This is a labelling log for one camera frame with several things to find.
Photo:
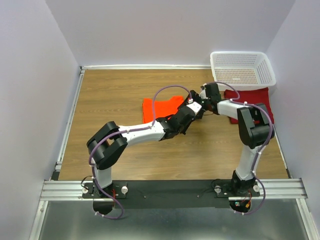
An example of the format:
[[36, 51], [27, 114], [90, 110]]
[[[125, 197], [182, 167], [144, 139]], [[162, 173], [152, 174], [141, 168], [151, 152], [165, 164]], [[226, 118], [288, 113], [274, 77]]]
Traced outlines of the orange t shirt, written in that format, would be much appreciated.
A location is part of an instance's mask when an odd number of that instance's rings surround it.
[[[176, 95], [169, 100], [154, 102], [155, 118], [167, 117], [174, 115], [178, 111], [178, 107], [184, 102], [183, 96]], [[144, 124], [153, 121], [152, 99], [144, 98], [142, 101], [142, 122]]]

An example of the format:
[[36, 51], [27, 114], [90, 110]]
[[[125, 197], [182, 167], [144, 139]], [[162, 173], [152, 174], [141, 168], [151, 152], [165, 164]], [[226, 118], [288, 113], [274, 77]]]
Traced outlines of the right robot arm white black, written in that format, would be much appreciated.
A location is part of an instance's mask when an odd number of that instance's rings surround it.
[[253, 104], [239, 102], [240, 93], [231, 85], [236, 97], [222, 99], [219, 91], [220, 82], [206, 83], [201, 86], [201, 92], [190, 91], [188, 99], [193, 99], [201, 105], [197, 118], [202, 118], [206, 111], [216, 115], [224, 115], [238, 122], [238, 132], [243, 149], [239, 164], [230, 180], [230, 191], [241, 196], [252, 189], [256, 183], [256, 169], [262, 152], [274, 137], [274, 127], [268, 109], [263, 103]]

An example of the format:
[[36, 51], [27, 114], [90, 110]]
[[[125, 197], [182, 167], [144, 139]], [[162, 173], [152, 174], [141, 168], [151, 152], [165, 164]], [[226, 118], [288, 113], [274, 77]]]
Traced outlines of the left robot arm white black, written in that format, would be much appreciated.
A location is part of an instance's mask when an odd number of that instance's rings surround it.
[[89, 165], [93, 167], [93, 179], [97, 180], [93, 191], [101, 198], [107, 198], [111, 193], [112, 166], [125, 148], [185, 134], [201, 108], [201, 105], [193, 102], [182, 106], [173, 115], [158, 117], [155, 121], [133, 126], [118, 126], [114, 121], [107, 122], [86, 143]]

